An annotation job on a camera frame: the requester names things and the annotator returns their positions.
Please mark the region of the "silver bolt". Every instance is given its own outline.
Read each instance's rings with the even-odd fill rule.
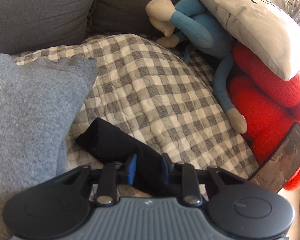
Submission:
[[[113,198],[110,196],[99,196],[97,198],[97,202],[102,205],[111,204],[113,202]]]
[[[195,196],[186,196],[184,198],[185,202],[190,204],[190,205],[195,205],[195,204],[199,204],[200,202],[200,199],[198,199],[197,197]]]

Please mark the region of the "white pillow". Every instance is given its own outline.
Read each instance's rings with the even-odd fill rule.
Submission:
[[[222,26],[277,76],[300,70],[300,27],[266,0],[200,0]]]

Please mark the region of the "plush toy foot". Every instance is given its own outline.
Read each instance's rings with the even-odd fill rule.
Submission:
[[[166,37],[170,37],[171,34],[173,34],[174,29],[176,28],[170,22],[162,22],[162,21],[151,19],[151,18],[150,18],[150,23],[157,30],[161,31],[164,34],[164,36],[166,36]]]
[[[246,133],[247,132],[247,122],[246,119],[243,117],[242,114],[236,108],[231,108],[226,111],[226,116],[229,119],[231,126],[238,132],[238,133]]]
[[[162,37],[156,40],[156,43],[165,47],[167,49],[172,49],[179,43],[179,38],[176,35],[171,35],[170,37]]]
[[[152,0],[146,5],[146,12],[151,19],[167,22],[176,11],[171,0]]]

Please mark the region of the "wooden floor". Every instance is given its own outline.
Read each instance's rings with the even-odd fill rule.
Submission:
[[[298,190],[286,191],[282,189],[279,195],[287,199],[296,212],[294,222],[288,232],[288,237],[290,240],[300,240],[300,192]]]

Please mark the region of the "checkered blanket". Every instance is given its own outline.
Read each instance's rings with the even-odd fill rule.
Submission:
[[[97,58],[99,76],[66,138],[68,169],[102,166],[74,142],[100,117],[157,152],[167,152],[173,162],[188,162],[197,169],[218,165],[243,178],[256,170],[251,150],[212,95],[214,71],[198,54],[186,65],[177,50],[124,34],[13,57],[22,65],[39,57],[58,61],[75,54]],[[143,194],[121,187],[120,195]]]

